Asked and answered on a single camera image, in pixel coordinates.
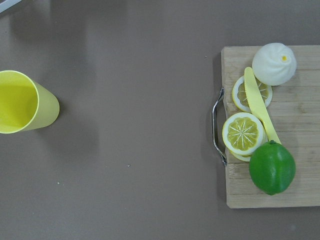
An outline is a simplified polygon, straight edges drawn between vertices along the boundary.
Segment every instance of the gray table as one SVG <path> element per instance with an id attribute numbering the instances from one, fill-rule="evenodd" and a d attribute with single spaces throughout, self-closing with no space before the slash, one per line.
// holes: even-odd
<path id="1" fill-rule="evenodd" d="M 45 86 L 61 112 L 0 135 L 0 239 L 319 239 L 319 207 L 227 207 L 210 127 L 224 46 L 318 45 L 319 25 L 318 0 L 23 0 L 1 13 L 0 69 Z"/>

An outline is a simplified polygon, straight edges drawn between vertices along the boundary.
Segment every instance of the white speck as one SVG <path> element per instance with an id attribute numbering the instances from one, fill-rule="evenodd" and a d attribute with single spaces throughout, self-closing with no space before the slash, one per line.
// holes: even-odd
<path id="1" fill-rule="evenodd" d="M 294 225 L 294 224 L 292 224 L 292 225 L 290 226 L 290 230 L 291 230 L 291 231 L 295 231 L 296 228 L 297 228 L 297 227 L 296 227 L 296 225 Z"/>

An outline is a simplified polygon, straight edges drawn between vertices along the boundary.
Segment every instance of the plastic cup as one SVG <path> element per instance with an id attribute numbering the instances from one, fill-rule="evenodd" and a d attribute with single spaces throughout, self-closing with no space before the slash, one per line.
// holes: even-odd
<path id="1" fill-rule="evenodd" d="M 0 133 L 12 134 L 52 124 L 59 114 L 57 98 L 18 71 L 0 71 Z"/>

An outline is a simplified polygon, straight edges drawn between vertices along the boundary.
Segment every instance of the knife blade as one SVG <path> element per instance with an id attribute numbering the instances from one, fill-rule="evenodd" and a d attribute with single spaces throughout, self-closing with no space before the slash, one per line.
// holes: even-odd
<path id="1" fill-rule="evenodd" d="M 281 144 L 276 130 L 271 122 L 264 100 L 260 94 L 256 77 L 251 67 L 246 67 L 244 70 L 244 88 L 251 113 L 262 122 L 268 140 L 274 140 Z"/>

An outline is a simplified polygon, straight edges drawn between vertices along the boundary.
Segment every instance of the white dumpling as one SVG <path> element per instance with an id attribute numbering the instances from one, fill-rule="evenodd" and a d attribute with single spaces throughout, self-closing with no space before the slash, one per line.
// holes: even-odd
<path id="1" fill-rule="evenodd" d="M 252 69 L 262 83 L 277 86 L 289 81 L 296 72 L 297 61 L 293 51 L 282 43 L 269 43 L 253 57 Z"/>

